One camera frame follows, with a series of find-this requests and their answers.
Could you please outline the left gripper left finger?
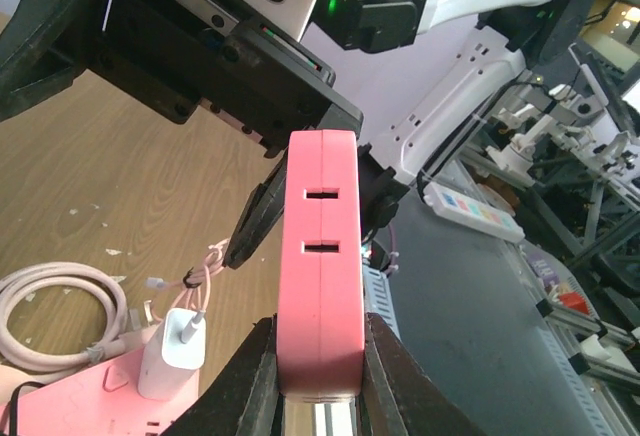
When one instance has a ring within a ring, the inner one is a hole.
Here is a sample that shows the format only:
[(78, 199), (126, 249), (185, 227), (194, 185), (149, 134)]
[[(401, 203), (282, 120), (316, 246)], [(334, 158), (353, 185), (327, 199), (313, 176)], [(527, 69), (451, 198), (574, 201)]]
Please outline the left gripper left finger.
[(209, 388), (167, 428), (167, 436), (284, 433), (276, 363), (276, 318), (262, 318)]

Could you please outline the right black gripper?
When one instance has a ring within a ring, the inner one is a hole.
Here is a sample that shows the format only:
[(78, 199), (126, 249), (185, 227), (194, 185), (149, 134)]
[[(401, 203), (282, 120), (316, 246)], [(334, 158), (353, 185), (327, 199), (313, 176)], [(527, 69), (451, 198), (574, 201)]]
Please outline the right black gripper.
[[(241, 0), (111, 0), (99, 74), (166, 119), (202, 106), (274, 158), (292, 132), (358, 132), (334, 71)], [(284, 210), (286, 160), (250, 193), (223, 263), (242, 266)]]

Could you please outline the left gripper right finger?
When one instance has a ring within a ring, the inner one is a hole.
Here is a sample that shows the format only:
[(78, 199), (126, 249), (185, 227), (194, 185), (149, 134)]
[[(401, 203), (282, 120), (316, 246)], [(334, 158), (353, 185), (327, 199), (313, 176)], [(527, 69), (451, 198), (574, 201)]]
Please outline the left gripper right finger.
[(483, 436), (485, 432), (439, 391), (376, 313), (365, 315), (357, 435)]

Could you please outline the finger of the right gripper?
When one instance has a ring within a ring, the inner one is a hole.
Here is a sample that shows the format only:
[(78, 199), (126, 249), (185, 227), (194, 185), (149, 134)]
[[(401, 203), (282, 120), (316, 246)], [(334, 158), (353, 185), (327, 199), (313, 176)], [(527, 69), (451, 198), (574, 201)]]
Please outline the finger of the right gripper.
[(64, 91), (95, 60), (109, 0), (20, 0), (1, 32), (1, 119)]

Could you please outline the white USB charger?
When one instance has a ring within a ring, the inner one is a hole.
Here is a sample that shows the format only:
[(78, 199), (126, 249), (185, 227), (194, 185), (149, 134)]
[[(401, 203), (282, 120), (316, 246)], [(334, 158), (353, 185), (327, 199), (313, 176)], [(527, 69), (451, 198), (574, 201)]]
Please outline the white USB charger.
[(206, 312), (173, 308), (144, 347), (137, 390), (155, 400), (173, 399), (203, 366)]

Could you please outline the pink rectangular plug adapter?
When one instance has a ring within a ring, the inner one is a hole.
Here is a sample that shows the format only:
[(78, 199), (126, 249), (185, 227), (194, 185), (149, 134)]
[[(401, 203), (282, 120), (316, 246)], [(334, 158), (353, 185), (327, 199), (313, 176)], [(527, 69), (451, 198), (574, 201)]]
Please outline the pink rectangular plug adapter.
[(364, 290), (351, 131), (297, 131), (290, 138), (276, 333), (285, 397), (334, 403), (360, 393)]

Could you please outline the pink triangular power strip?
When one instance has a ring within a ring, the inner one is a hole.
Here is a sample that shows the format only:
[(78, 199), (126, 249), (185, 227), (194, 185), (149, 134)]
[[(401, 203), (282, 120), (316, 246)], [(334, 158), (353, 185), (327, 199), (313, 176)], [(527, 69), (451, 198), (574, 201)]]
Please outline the pink triangular power strip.
[(199, 375), (166, 402), (137, 391), (143, 351), (125, 353), (1, 405), (1, 433), (19, 435), (159, 435), (198, 398)]

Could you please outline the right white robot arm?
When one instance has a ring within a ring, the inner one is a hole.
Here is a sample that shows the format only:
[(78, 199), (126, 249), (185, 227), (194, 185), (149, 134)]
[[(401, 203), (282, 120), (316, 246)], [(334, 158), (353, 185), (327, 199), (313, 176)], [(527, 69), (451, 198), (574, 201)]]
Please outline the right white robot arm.
[(594, 0), (20, 0), (1, 33), (1, 117), (91, 71), (167, 120), (205, 107), (277, 164), (225, 257), (249, 259), (284, 207), (298, 130), (381, 127), (358, 152), (361, 233), (395, 215), (534, 67), (580, 32)]

